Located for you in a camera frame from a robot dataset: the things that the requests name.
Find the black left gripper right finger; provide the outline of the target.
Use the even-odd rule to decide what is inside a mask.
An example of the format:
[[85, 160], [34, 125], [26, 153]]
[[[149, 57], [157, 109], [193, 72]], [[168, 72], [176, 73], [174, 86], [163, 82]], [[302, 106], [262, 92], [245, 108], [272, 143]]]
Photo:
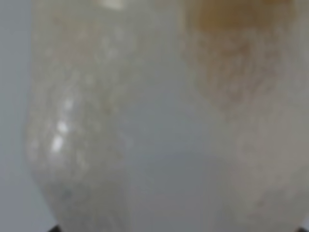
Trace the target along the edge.
[[299, 227], [296, 232], [309, 232], [307, 228]]

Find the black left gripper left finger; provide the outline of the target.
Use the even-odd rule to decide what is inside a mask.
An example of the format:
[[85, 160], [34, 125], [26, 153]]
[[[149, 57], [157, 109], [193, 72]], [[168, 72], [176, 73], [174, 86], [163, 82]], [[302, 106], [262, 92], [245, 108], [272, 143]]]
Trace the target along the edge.
[[62, 232], [62, 229], [58, 225], [56, 225], [53, 228], [51, 228], [49, 232]]

